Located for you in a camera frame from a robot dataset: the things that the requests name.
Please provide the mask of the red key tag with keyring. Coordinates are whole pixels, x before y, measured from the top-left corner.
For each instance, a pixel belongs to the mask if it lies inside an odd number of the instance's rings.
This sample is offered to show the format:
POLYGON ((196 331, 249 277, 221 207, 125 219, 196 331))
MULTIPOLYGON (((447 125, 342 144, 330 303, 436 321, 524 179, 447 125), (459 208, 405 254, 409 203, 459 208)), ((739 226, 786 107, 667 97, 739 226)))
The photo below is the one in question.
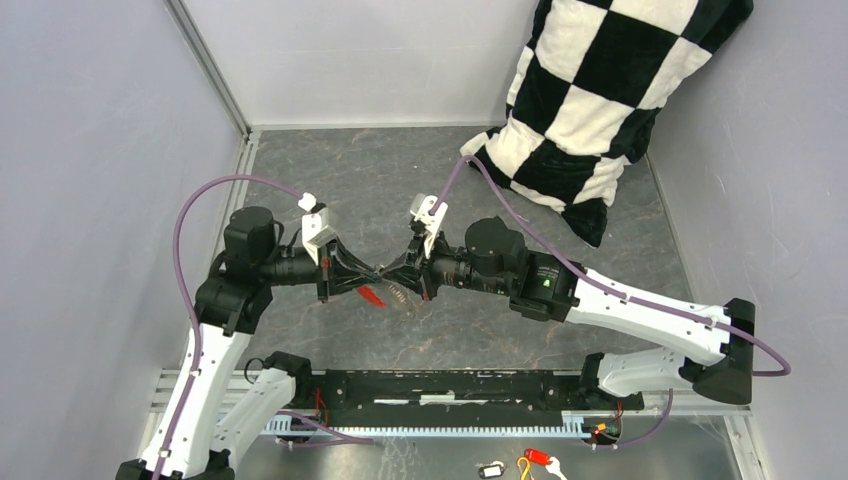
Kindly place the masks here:
POLYGON ((400 283, 391 280, 387 274, 387 265, 376 265, 370 269, 358 272, 362 288, 367 288, 370 294, 363 297, 380 308, 391 308, 404 316, 412 318, 416 314, 416 304, 410 292, 400 283))

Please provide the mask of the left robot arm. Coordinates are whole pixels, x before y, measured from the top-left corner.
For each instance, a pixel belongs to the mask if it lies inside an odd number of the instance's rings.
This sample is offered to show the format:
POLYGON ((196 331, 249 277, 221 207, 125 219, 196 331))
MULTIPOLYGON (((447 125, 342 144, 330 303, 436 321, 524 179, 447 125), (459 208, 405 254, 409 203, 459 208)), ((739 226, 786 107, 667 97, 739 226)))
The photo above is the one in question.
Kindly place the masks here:
POLYGON ((195 294, 197 325, 158 431, 140 458, 120 465, 119 479, 232 479, 269 421, 285 406, 302 407, 314 394, 311 363, 274 352, 255 383, 221 412, 236 364, 246 350, 275 286, 313 285, 320 300, 378 281, 373 267, 352 255, 329 225, 328 209, 302 220, 299 247, 282 242, 283 226, 264 207, 230 217, 224 249, 195 294))

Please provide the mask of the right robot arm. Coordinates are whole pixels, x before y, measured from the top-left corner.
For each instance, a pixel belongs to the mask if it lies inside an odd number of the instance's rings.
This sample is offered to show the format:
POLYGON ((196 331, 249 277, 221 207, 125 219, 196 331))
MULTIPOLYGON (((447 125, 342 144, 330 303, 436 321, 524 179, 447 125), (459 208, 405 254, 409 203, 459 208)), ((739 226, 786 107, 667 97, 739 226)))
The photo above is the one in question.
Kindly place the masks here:
POLYGON ((522 233, 499 217, 473 223, 462 247, 418 229, 406 253, 381 276, 425 300, 442 286, 502 295, 511 310, 535 321, 614 330, 654 343, 629 354, 586 357, 580 400, 602 408, 643 391, 691 388, 716 402, 752 400, 755 306, 734 298, 702 305, 633 288, 579 264, 530 250, 522 233))

